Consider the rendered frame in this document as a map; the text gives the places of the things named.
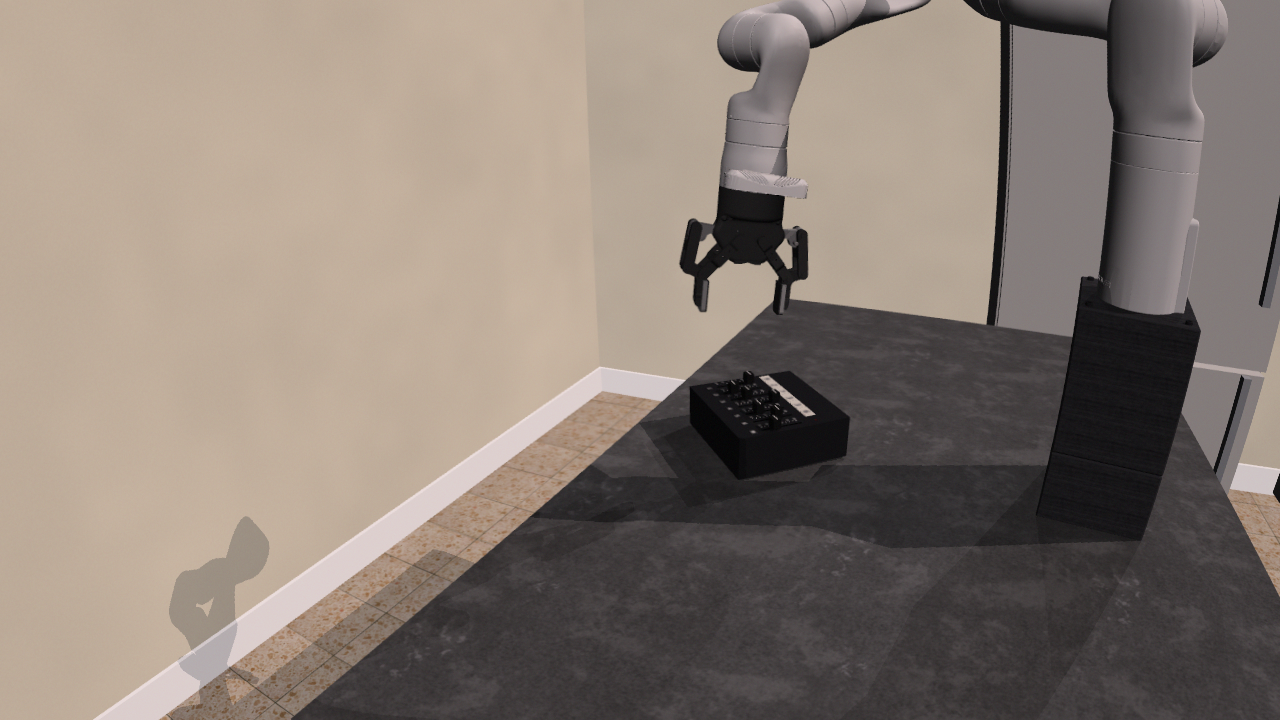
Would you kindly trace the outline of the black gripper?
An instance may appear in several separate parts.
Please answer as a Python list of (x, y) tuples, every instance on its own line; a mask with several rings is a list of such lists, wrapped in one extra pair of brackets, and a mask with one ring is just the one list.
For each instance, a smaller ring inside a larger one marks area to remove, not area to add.
[[(791, 284), (808, 277), (808, 233), (799, 225), (783, 229), (783, 211), (785, 196), (727, 190), (719, 184), (716, 222), (689, 220), (678, 265), (684, 273), (694, 275), (692, 301), (700, 313), (707, 313), (708, 277), (727, 260), (753, 265), (771, 260), (780, 277), (774, 284), (773, 311), (783, 315)], [(717, 243), (695, 264), (699, 242), (707, 240), (707, 234), (714, 236)], [(792, 247), (790, 269), (774, 251), (785, 240)]]

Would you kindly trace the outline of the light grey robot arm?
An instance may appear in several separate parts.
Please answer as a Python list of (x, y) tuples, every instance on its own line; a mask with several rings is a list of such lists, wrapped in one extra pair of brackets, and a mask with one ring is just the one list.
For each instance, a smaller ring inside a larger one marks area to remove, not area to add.
[[(1215, 56), (1228, 37), (1222, 3), (963, 1), (992, 20), (1107, 41), (1114, 136), (1096, 293), (1134, 313), (1184, 313), (1199, 231), (1193, 213), (1204, 135), (1192, 67)], [(787, 142), (810, 49), (927, 3), (782, 0), (726, 20), (717, 38), (722, 59), (759, 74), (753, 88), (730, 97), (719, 184), (806, 199), (806, 181), (787, 177)]]

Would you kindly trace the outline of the black lighting desk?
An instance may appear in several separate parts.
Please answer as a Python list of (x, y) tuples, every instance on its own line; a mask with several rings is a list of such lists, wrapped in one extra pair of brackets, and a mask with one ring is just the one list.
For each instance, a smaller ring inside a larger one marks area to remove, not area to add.
[(846, 456), (849, 423), (792, 372), (690, 386), (690, 424), (739, 480)]

